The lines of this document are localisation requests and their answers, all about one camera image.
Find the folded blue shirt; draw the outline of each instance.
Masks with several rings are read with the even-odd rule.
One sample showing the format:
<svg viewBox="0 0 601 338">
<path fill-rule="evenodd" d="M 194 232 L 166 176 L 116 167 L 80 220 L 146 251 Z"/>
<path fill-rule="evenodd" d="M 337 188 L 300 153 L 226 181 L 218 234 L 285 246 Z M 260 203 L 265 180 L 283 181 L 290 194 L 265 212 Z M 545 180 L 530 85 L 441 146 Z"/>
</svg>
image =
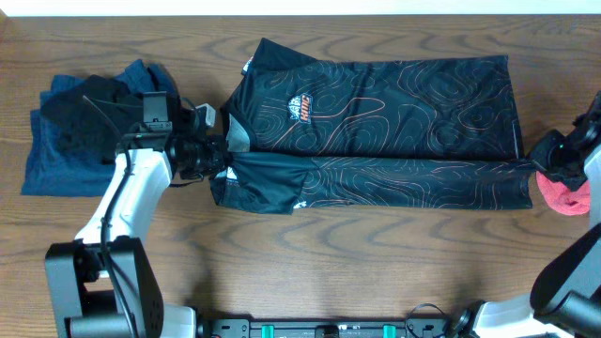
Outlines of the folded blue shirt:
<svg viewBox="0 0 601 338">
<path fill-rule="evenodd" d="M 148 68 L 136 60 L 114 78 L 124 83 L 132 94 L 167 91 L 176 95 L 170 77 L 159 65 Z M 39 94 L 40 106 L 50 98 L 81 85 L 85 80 L 69 75 L 56 75 L 51 88 Z M 24 195 L 100 196 L 108 187 L 115 171 L 114 163 L 102 163 L 97 154 L 85 150 L 64 151 L 58 146 L 62 130 L 40 113 L 31 111 L 33 145 L 25 167 Z"/>
</svg>

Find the pink towel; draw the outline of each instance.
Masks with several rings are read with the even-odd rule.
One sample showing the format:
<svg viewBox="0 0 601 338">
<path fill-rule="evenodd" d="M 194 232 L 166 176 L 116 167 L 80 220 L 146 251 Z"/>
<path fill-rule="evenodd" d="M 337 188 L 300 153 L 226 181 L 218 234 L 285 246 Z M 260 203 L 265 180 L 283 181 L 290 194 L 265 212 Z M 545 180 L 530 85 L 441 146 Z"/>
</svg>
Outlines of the pink towel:
<svg viewBox="0 0 601 338">
<path fill-rule="evenodd" d="M 570 192 L 563 183 L 554 183 L 543 174 L 536 172 L 538 189 L 547 204 L 563 215 L 582 215 L 591 208 L 591 185 L 586 181 L 576 192 Z"/>
</svg>

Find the wooden table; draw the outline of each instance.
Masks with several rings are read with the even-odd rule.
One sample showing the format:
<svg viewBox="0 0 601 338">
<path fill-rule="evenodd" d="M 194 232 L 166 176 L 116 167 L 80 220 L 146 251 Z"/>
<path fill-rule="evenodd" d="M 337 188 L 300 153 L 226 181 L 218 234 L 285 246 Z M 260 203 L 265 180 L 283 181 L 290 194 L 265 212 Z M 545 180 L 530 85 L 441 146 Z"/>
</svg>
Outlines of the wooden table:
<svg viewBox="0 0 601 338">
<path fill-rule="evenodd" d="M 420 16 L 55 18 L 0 23 L 0 335 L 54 336 L 43 258 L 99 198 L 20 196 L 29 111 L 53 75 L 115 75 L 160 62 L 180 93 L 219 106 L 261 37 L 333 60 L 509 54 L 524 143 L 571 130 L 601 89 L 601 18 Z M 527 293 L 587 229 L 551 210 L 325 207 L 293 216 L 215 207 L 207 184 L 167 190 L 146 243 L 168 302 L 255 317 L 402 316 L 432 302 Z"/>
</svg>

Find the white wall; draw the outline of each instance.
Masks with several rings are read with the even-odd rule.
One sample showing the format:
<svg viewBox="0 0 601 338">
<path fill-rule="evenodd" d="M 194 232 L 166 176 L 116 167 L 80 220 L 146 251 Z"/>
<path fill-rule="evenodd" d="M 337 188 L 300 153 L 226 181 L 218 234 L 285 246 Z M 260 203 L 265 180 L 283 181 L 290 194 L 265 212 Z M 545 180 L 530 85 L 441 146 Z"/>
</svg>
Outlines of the white wall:
<svg viewBox="0 0 601 338">
<path fill-rule="evenodd" d="M 8 16 L 599 14 L 601 0 L 0 0 Z"/>
</svg>

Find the black jersey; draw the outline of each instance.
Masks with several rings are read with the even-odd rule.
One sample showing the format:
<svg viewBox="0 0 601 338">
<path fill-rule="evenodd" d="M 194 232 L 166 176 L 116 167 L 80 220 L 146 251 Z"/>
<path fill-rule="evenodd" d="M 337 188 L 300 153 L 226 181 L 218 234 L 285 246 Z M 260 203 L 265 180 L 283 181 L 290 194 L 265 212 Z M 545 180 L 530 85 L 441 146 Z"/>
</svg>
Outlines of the black jersey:
<svg viewBox="0 0 601 338">
<path fill-rule="evenodd" d="M 222 111 L 251 153 L 220 205 L 532 207 L 506 56 L 332 62 L 262 39 Z"/>
</svg>

